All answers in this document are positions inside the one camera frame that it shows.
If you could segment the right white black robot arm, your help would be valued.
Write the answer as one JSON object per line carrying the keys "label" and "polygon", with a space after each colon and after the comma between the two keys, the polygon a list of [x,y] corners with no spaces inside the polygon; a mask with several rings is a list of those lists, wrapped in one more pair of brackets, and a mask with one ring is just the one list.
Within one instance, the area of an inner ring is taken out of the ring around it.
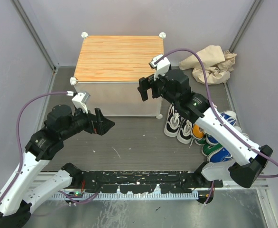
{"label": "right white black robot arm", "polygon": [[164,76],[139,79],[138,91],[143,101],[162,97],[174,105],[177,112],[191,123],[198,125],[213,136],[232,155],[231,161],[207,162],[199,167],[195,181],[206,187],[215,180],[233,180],[244,188],[250,188],[267,164],[273,150],[259,146],[237,131],[202,94],[191,90],[189,77],[183,71],[169,70]]}

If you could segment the orange sneaker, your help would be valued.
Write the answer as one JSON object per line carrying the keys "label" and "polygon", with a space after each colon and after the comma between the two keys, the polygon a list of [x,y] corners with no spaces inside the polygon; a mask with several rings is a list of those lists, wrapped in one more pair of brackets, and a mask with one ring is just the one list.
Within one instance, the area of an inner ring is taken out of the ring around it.
{"label": "orange sneaker", "polygon": [[209,145],[217,145],[219,142],[208,133],[205,134],[205,140]]}
{"label": "orange sneaker", "polygon": [[191,135],[196,140],[201,140],[205,137],[204,131],[198,125],[194,124],[191,130]]}

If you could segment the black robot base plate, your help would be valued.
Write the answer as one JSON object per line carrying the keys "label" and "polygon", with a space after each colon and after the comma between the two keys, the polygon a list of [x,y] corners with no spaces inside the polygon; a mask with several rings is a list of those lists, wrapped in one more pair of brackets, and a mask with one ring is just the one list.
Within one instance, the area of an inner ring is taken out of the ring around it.
{"label": "black robot base plate", "polygon": [[190,171],[82,171],[69,188],[83,188],[87,193],[122,194],[152,193],[160,187],[160,193],[191,193],[199,188],[210,188],[212,182]]}

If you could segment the black white sneaker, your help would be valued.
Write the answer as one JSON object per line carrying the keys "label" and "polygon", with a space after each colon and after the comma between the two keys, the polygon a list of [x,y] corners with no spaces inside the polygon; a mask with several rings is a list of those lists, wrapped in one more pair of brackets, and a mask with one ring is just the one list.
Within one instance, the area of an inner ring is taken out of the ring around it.
{"label": "black white sneaker", "polygon": [[179,127],[177,140],[183,144],[190,144],[193,139],[192,128],[193,124],[189,120],[183,119]]}
{"label": "black white sneaker", "polygon": [[167,113],[167,120],[164,127],[164,134],[168,137],[176,137],[179,131],[181,120],[182,120],[181,115],[171,104]]}

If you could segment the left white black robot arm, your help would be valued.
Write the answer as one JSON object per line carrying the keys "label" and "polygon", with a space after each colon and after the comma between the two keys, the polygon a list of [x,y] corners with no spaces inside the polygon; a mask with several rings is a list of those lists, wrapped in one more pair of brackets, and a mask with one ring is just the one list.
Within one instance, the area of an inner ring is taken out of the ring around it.
{"label": "left white black robot arm", "polygon": [[34,133],[26,145],[23,162],[16,168],[18,179],[7,194],[0,191],[0,228],[23,227],[53,194],[68,186],[78,188],[82,184],[82,171],[67,163],[49,180],[30,190],[34,179],[64,147],[65,140],[82,131],[104,135],[114,125],[99,108],[92,114],[80,108],[72,112],[67,105],[55,106],[48,113],[44,127]]}

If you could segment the white translucent cabinet door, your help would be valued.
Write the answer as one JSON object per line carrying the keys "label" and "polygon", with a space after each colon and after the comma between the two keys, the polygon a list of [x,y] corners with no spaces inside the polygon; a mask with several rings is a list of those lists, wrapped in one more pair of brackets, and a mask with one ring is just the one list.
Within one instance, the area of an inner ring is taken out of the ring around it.
{"label": "white translucent cabinet door", "polygon": [[148,90],[148,100],[143,102],[138,91],[138,82],[78,82],[76,91],[86,91],[90,98],[88,109],[100,108],[104,116],[158,116],[162,98],[152,98]]}

